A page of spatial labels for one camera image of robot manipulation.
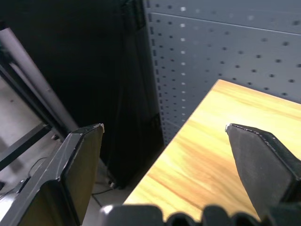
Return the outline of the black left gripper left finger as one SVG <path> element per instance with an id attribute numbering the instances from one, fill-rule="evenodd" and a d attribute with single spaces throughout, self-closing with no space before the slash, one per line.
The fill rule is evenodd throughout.
<path id="1" fill-rule="evenodd" d="M 2 226 L 80 226 L 97 175 L 104 125 L 70 133 L 33 174 Z"/>

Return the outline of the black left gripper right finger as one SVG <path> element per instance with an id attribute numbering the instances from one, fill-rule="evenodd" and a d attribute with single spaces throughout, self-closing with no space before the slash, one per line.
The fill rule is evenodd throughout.
<path id="1" fill-rule="evenodd" d="M 225 131 L 239 178 L 260 220 L 300 221 L 300 159 L 270 132 L 234 123 Z"/>

